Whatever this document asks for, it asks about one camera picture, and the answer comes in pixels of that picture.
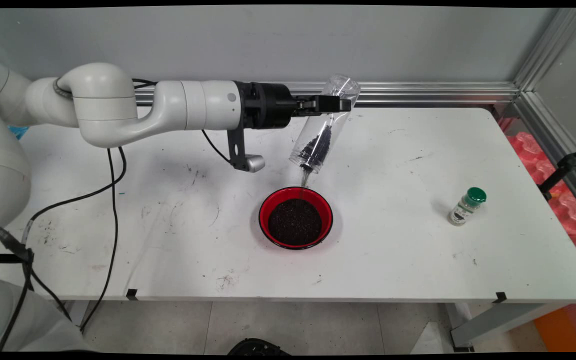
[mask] green lid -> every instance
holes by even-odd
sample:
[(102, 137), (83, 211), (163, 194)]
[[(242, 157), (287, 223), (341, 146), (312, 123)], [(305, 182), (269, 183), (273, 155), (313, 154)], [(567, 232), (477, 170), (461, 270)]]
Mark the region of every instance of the green lid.
[(469, 188), (466, 195), (467, 196), (464, 200), (467, 205), (471, 207), (477, 208), (479, 205), (486, 202), (486, 193), (478, 187)]

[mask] table surface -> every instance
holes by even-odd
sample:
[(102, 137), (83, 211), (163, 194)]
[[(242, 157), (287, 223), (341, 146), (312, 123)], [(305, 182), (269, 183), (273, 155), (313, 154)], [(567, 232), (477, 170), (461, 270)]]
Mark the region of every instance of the table surface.
[[(576, 248), (484, 109), (353, 110), (310, 177), (333, 210), (329, 236), (298, 251), (269, 242), (259, 207), (299, 184), (288, 155), (304, 121), (246, 130), (247, 152), (265, 157), (258, 173), (228, 166), (199, 131), (124, 146), (105, 298), (126, 300), (135, 289), (139, 300), (448, 303), (505, 292), (508, 303), (576, 303)], [(208, 135), (226, 152), (225, 132)], [(16, 237), (39, 209), (110, 182), (106, 150), (78, 129), (36, 126), (21, 144), (32, 194), (7, 226)], [(118, 176), (121, 158), (112, 153)], [(488, 201), (455, 227), (447, 214), (469, 187), (484, 189)], [(98, 298), (114, 230), (110, 191), (46, 212), (28, 239), (36, 273), (62, 299)], [(0, 264), (0, 278), (23, 283), (18, 265)]]

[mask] gray wall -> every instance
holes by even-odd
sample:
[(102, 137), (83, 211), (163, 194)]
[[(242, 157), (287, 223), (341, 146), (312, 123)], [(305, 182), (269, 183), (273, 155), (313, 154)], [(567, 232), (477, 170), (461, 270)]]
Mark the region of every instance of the gray wall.
[(0, 62), (162, 79), (511, 81), (554, 9), (233, 5), (0, 9)]
[(576, 141), (576, 37), (547, 71), (536, 92)]

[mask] white robotic arm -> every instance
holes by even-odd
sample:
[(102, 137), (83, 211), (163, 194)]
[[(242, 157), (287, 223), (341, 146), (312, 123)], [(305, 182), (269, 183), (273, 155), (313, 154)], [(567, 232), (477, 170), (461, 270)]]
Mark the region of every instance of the white robotic arm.
[(174, 130), (234, 130), (242, 114), (233, 81), (161, 81), (150, 113), (137, 118), (132, 79), (118, 66), (90, 63), (30, 84), (25, 102), (40, 123), (78, 127), (99, 148)]
[[(230, 164), (254, 173), (265, 162), (245, 152), (245, 128), (283, 128), (295, 116), (350, 111), (338, 96), (293, 97), (283, 84), (160, 81), (150, 113), (137, 117), (132, 79), (118, 66), (90, 63), (63, 76), (30, 82), (0, 64), (0, 226), (30, 197), (30, 166), (6, 125), (79, 128), (91, 145), (116, 148), (173, 130), (226, 130)], [(0, 281), (0, 341), (20, 289)], [(78, 329), (34, 292), (28, 292), (6, 350), (87, 349)]]

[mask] red bowl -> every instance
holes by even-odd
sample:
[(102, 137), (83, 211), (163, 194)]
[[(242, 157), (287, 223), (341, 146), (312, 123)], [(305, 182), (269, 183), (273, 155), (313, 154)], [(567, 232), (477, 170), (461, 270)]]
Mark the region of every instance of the red bowl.
[[(300, 245), (285, 244), (270, 235), (270, 230), (268, 229), (270, 213), (273, 212), (277, 205), (291, 199), (306, 200), (317, 210), (321, 218), (321, 232), (315, 241)], [(277, 246), (290, 250), (308, 249), (321, 243), (330, 233), (330, 229), (332, 228), (332, 209), (323, 196), (311, 189), (300, 186), (284, 187), (270, 194), (261, 204), (261, 208), (259, 209), (259, 226), (265, 237)]]

